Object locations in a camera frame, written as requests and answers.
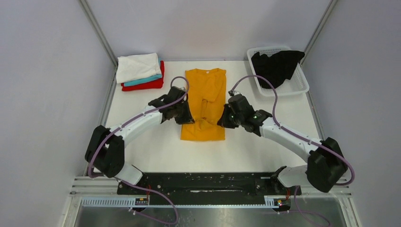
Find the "yellow t shirt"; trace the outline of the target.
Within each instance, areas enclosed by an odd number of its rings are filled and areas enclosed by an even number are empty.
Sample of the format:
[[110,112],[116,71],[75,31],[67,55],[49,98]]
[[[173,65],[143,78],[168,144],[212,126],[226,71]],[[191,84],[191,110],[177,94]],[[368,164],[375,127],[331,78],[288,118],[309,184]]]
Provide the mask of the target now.
[[189,81],[188,104],[194,123],[182,126],[181,140],[225,140],[225,129],[218,126],[218,121],[226,103],[226,73],[220,68],[185,72]]

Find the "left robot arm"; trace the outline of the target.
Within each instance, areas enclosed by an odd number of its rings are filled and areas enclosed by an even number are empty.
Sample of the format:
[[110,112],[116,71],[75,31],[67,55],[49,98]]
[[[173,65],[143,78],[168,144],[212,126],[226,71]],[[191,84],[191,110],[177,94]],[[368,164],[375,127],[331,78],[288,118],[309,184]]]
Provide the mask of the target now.
[[142,171],[125,161],[125,148],[139,135],[170,119],[179,125],[194,122],[186,100],[166,105],[162,100],[154,99],[141,113],[125,122],[110,128],[97,126],[85,153],[88,175],[127,182],[133,193],[142,194],[147,182],[142,178]]

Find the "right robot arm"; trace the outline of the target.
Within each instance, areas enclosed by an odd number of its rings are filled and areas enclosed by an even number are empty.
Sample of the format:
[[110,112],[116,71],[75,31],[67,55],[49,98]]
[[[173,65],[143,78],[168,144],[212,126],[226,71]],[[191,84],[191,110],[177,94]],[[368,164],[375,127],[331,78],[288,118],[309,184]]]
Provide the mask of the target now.
[[340,184],[339,179],[350,169],[336,140],[310,138],[279,123],[269,112],[255,111],[252,106],[236,108],[225,104],[218,125],[231,129],[243,127],[247,132],[280,144],[305,161],[301,166],[283,166],[272,175],[271,188],[278,195],[302,185],[327,193]]

